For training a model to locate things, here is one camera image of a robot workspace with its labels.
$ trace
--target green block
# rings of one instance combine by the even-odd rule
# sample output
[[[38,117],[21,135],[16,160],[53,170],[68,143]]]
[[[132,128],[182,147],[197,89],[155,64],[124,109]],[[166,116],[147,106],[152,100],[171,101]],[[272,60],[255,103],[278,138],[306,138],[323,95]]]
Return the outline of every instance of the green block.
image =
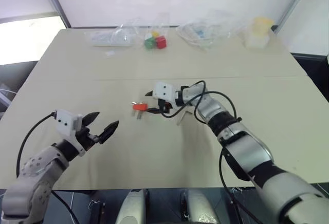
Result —
[[[144,45],[145,45],[145,48],[147,49],[152,49],[152,48],[155,48],[156,47],[156,41],[155,41],[155,38],[154,37],[151,37],[149,39],[146,39],[144,41]]]

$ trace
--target yellow block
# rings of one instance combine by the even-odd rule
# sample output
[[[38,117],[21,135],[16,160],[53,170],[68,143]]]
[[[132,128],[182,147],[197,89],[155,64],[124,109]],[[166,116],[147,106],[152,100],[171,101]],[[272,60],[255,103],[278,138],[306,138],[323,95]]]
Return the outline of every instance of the yellow block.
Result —
[[[253,19],[252,32],[256,35],[268,35],[268,31],[274,24],[274,20],[267,17],[256,17]]]
[[[153,31],[152,31],[152,36],[153,36],[154,38],[157,38],[158,36],[160,36],[160,33],[157,32],[156,30],[153,30]]]

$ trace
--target plastic container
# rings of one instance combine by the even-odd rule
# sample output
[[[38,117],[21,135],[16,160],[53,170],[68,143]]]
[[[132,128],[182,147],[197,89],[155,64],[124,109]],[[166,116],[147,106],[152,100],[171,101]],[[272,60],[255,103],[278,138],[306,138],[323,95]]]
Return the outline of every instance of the plastic container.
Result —
[[[274,21],[266,17],[256,17],[246,29],[244,40],[246,48],[265,48],[269,42],[269,31]]]

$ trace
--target black cable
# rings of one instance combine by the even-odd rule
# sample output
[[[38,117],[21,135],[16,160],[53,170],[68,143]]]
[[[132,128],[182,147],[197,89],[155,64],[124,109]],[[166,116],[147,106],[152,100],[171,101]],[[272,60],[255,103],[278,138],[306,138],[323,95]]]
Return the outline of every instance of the black cable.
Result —
[[[257,217],[255,217],[242,203],[240,203],[235,197],[234,195],[228,190],[224,178],[223,178],[223,173],[222,173],[222,158],[223,158],[223,150],[221,151],[220,154],[220,161],[219,161],[219,168],[220,168],[220,178],[221,178],[221,182],[223,184],[223,187],[226,191],[226,193],[230,196],[231,200],[238,205],[244,212],[246,212],[246,214],[248,214],[256,223],[258,224],[263,224],[260,220],[258,220]]]
[[[235,210],[235,213],[237,215],[237,220],[239,222],[239,224],[244,224],[243,223],[243,219],[242,219],[242,216],[240,214],[240,209],[239,207],[236,205],[236,203],[232,202],[233,203],[233,207],[234,207],[234,210]]]
[[[20,164],[21,164],[21,157],[22,157],[22,153],[23,153],[23,149],[24,149],[24,146],[25,146],[25,143],[27,141],[27,139],[29,138],[29,136],[31,135],[31,133],[34,131],[34,129],[40,125],[42,122],[44,122],[45,120],[47,120],[48,118],[50,117],[53,117],[55,116],[56,113],[55,112],[52,112],[51,114],[47,115],[45,118],[41,119],[38,123],[36,123],[31,129],[30,131],[26,134],[22,144],[21,144],[21,147],[20,147],[20,150],[19,150],[19,153],[18,153],[18,156],[17,156],[17,162],[16,162],[16,177],[18,178],[18,176],[20,175]],[[57,195],[56,192],[54,191],[51,191],[51,193],[67,208],[67,210],[70,212],[70,214],[72,215],[72,218],[74,219],[75,223],[76,224],[80,224],[76,215],[73,213],[73,211],[71,210],[70,206],[59,196]]]
[[[55,198],[57,198],[67,208],[67,210],[72,215],[72,218],[75,221],[75,223],[76,224],[80,224],[79,221],[78,221],[78,219],[77,219],[77,217],[76,217],[76,215],[74,214],[74,212],[70,208],[70,206],[59,195],[57,195],[57,193],[55,191],[51,191],[51,193],[55,196]]]
[[[235,106],[234,106],[232,100],[231,100],[227,95],[225,95],[224,93],[221,93],[221,92],[219,92],[219,91],[206,91],[206,92],[203,93],[203,95],[206,95],[206,94],[218,94],[218,95],[221,95],[222,97],[225,97],[225,98],[228,100],[228,102],[231,104],[232,109],[233,109],[233,113],[234,113],[234,117],[237,119]],[[198,97],[201,96],[201,95],[202,95],[202,93],[201,93],[201,94],[197,94],[196,96],[194,96],[193,98],[191,98],[188,102],[186,102],[186,103],[185,103],[185,104],[184,104],[179,110],[177,110],[177,112],[175,112],[174,114],[172,114],[172,115],[165,115],[165,114],[161,111],[161,115],[162,115],[163,117],[165,117],[165,118],[173,118],[173,117],[175,117],[177,114],[179,114],[179,113],[180,113],[180,112],[181,112],[186,106],[190,105],[191,102],[192,102],[193,100],[195,100],[196,98],[198,98]]]
[[[46,119],[54,116],[55,113],[51,113],[49,115],[47,115],[45,118],[43,118],[42,120],[40,120],[37,124],[35,124],[31,130],[26,134],[22,144],[21,144],[21,147],[20,147],[20,150],[19,150],[19,154],[17,155],[17,162],[16,162],[16,178],[18,178],[18,176],[20,175],[20,164],[21,164],[21,157],[22,157],[22,152],[23,152],[23,149],[24,149],[24,146],[25,146],[25,143],[27,141],[27,139],[29,138],[29,136],[31,135],[31,133],[34,131],[34,129],[40,125],[42,122],[44,122]]]
[[[198,100],[198,102],[197,102],[197,104],[196,104],[196,106],[195,106],[195,108],[194,108],[194,118],[195,118],[198,122],[200,122],[200,123],[202,123],[202,124],[206,124],[206,122],[204,122],[203,120],[199,119],[198,116],[196,115],[197,107],[199,107],[199,104],[200,104],[200,102],[202,101],[202,98],[204,97],[204,94],[205,94],[205,92],[206,92],[206,82],[205,82],[204,80],[201,80],[201,81],[199,81],[199,82],[196,82],[194,85],[197,85],[197,84],[199,84],[199,83],[203,83],[203,84],[204,84],[204,87],[203,87],[203,89],[202,89],[201,96],[200,96],[200,98],[199,98],[199,100]]]

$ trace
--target clear plastic wrap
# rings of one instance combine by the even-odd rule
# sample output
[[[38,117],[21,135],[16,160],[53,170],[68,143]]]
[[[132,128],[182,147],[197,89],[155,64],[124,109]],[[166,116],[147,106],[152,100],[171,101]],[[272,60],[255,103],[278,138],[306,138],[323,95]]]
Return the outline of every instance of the clear plastic wrap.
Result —
[[[114,30],[86,32],[87,41],[93,46],[132,47],[143,42],[140,30],[140,18],[123,23]]]
[[[148,33],[155,33],[157,36],[167,36],[169,30],[169,13],[162,12],[157,15],[148,29]]]
[[[245,24],[224,11],[210,11],[207,16],[178,26],[176,31],[187,43],[202,49],[238,34]]]

